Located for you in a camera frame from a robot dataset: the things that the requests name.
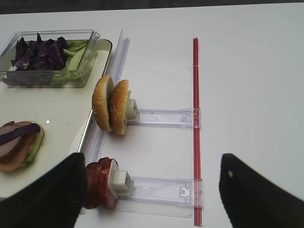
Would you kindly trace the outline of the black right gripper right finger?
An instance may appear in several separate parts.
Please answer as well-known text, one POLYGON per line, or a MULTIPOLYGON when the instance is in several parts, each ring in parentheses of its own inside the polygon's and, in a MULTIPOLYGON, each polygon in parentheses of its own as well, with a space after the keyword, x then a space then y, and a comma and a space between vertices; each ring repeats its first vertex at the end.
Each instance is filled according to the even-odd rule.
POLYGON ((302 228, 304 202, 278 187, 238 157, 221 158, 219 192, 234 228, 302 228))

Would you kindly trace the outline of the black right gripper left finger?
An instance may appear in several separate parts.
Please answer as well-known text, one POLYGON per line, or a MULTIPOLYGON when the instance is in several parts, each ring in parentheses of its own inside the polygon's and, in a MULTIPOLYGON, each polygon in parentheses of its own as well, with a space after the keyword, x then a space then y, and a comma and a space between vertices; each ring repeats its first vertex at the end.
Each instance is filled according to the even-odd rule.
POLYGON ((85 158, 73 153, 0 203, 2 228, 72 228, 86 197, 85 158))

